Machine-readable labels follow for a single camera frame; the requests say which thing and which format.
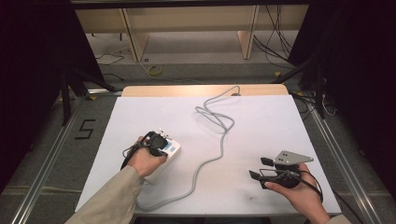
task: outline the beige sleeve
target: beige sleeve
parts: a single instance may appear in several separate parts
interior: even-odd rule
[[[70,223],[129,223],[134,215],[140,177],[125,166],[67,220]]]
[[[333,217],[330,221],[326,222],[326,224],[350,224],[350,221],[344,217],[344,215],[340,215],[337,217]]]

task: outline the white desk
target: white desk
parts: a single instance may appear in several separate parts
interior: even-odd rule
[[[242,92],[249,86],[274,87],[241,85]],[[202,87],[219,90],[218,93],[222,93],[225,88]],[[174,137],[181,144],[182,150],[153,185],[143,187],[139,202],[152,205],[189,191],[193,172],[199,163],[219,155],[222,129],[195,111],[195,107],[202,105],[208,98],[119,98],[78,208],[120,169],[123,161],[121,152],[138,136],[158,128]],[[152,212],[136,209],[136,215],[270,217],[297,214],[283,196],[263,190],[259,182],[251,179],[248,173],[248,170],[258,172],[260,168],[264,168],[260,157],[275,158],[281,150],[314,158],[307,165],[322,186],[324,206],[331,214],[341,213],[290,96],[224,97],[209,107],[235,119],[234,127],[224,140],[223,158],[209,163],[201,170],[196,190],[191,196]]]

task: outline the floor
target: floor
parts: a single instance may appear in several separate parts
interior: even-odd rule
[[[265,44],[270,35],[271,32],[256,34],[258,39]],[[297,32],[285,32],[285,37],[291,45],[296,35]],[[95,34],[94,36],[87,35],[87,38],[92,44],[92,51],[99,58],[97,61],[101,64],[103,73],[113,74],[105,76],[106,81],[115,85],[147,83],[142,66],[148,68],[152,65],[162,65],[165,69],[163,75],[172,77],[175,73],[179,75],[185,73],[186,78],[191,78],[189,73],[192,69],[196,69],[195,64],[204,64],[205,66],[202,66],[204,68],[200,70],[203,74],[210,72],[210,76],[217,74],[224,76],[226,69],[230,80],[236,77],[234,73],[254,76],[258,71],[262,71],[261,66],[267,66],[264,72],[265,80],[271,80],[275,78],[276,72],[284,74],[288,71],[288,68],[284,67],[290,66],[277,57],[266,56],[257,45],[253,46],[250,59],[244,60],[236,32],[151,34],[142,63],[135,63],[132,59],[126,36],[122,40],[119,34]],[[272,38],[268,46],[279,54],[283,53],[278,39]],[[270,63],[277,63],[284,67],[272,66]],[[127,80],[121,81],[114,75]],[[298,77],[287,81],[286,86],[290,91],[297,91],[297,83]],[[87,87],[98,89],[90,83],[87,83]],[[39,190],[36,201],[33,199],[35,203],[27,212],[26,223],[63,223],[72,216],[117,97],[117,94],[99,94],[94,98],[76,98],[72,104],[76,117],[68,127],[60,125],[62,102],[55,102],[48,122],[44,125],[40,137],[35,141],[35,149],[26,155],[19,170],[0,196],[0,210],[2,211],[0,223],[12,222],[29,187],[34,185],[42,165],[46,164],[47,155],[52,155],[52,151],[56,148],[60,150],[54,154],[55,163],[49,165],[44,187]],[[396,220],[395,201],[388,194],[368,161],[359,153],[359,147],[342,115],[337,113],[331,116],[333,108],[330,107],[331,111],[326,114],[326,119],[321,120],[311,107],[305,109],[305,104],[299,100],[296,100],[296,104],[302,111],[301,117],[305,128],[332,188],[346,201],[343,203],[340,200],[343,214],[353,223],[359,223],[351,210],[347,208],[348,204],[361,219],[365,219],[365,223],[394,222]],[[87,119],[94,119],[94,121],[87,121],[84,127],[91,128],[94,132],[90,139],[77,140],[78,137],[85,136],[85,133],[80,132],[79,129],[81,122]],[[66,137],[60,139],[59,133],[64,133]],[[347,164],[350,169],[344,170],[341,167],[342,164]],[[173,223],[174,220],[167,219],[166,221]],[[191,220],[186,218],[177,218],[176,221],[191,223]],[[272,223],[303,223],[304,218],[299,216],[271,217],[271,221]],[[164,220],[145,219],[143,222],[164,223]]]

